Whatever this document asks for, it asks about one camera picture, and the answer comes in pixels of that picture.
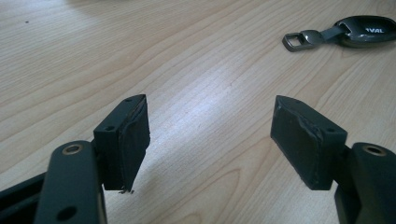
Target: black bracket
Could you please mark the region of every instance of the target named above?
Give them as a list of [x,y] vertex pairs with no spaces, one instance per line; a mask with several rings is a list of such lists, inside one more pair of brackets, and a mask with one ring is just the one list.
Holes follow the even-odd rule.
[[347,132],[305,103],[277,96],[271,137],[310,189],[338,183],[340,223],[396,223],[396,155]]
[[146,95],[123,100],[93,135],[58,147],[46,173],[0,192],[0,223],[106,223],[102,184],[131,191],[149,146]]

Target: black key fob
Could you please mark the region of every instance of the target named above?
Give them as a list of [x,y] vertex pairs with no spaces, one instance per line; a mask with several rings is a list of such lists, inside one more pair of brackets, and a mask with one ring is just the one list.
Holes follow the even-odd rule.
[[[296,39],[300,45],[293,45]],[[350,48],[372,48],[396,40],[396,22],[379,16],[353,16],[340,20],[325,31],[305,30],[287,34],[283,44],[291,52],[313,49],[320,44],[336,43]]]
[[339,44],[352,48],[371,48],[396,40],[396,22],[378,16],[354,16],[338,21],[334,26],[345,29]]

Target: hole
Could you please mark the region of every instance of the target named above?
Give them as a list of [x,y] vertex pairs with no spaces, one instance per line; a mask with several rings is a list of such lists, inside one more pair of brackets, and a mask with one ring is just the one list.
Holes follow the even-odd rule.
[[345,24],[340,24],[340,27],[346,32],[346,34],[350,34],[350,30],[349,28],[347,28],[347,26]]
[[77,208],[75,206],[66,207],[58,213],[58,216],[56,216],[56,219],[58,219],[58,221],[69,220],[76,214],[76,212],[77,212]]
[[106,131],[111,131],[111,130],[113,130],[114,129],[114,126],[107,126],[107,127],[105,127],[105,130]]
[[69,155],[79,153],[81,150],[82,150],[82,145],[71,145],[71,146],[65,147],[64,150],[62,150],[62,153],[66,156],[69,156]]
[[298,47],[298,46],[301,46],[303,44],[303,42],[301,41],[299,36],[294,36],[294,37],[289,38],[289,42],[294,47]]
[[364,149],[366,152],[368,152],[368,153],[370,153],[370,154],[372,154],[372,155],[375,155],[375,156],[386,156],[386,155],[387,155],[387,152],[386,152],[384,149],[379,148],[379,147],[375,147],[375,146],[364,146],[363,149]]

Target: wood grain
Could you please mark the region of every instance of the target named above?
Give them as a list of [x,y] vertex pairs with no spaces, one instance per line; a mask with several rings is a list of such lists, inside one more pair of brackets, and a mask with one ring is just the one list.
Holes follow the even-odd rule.
[[337,223],[269,137],[275,97],[396,148],[396,48],[290,53],[286,33],[352,15],[396,19],[393,0],[0,2],[0,189],[131,95],[151,144],[134,194],[106,192],[109,223]]

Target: key fob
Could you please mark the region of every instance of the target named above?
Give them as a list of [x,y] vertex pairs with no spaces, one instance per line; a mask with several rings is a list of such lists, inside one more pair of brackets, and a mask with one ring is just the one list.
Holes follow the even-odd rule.
[[305,30],[287,34],[283,38],[286,49],[294,52],[313,49],[325,43],[336,43],[350,48],[372,48],[396,40],[396,22],[379,16],[353,16],[340,20],[325,31]]
[[352,48],[371,48],[396,40],[396,22],[379,16],[354,16],[335,23],[345,30],[339,44]]

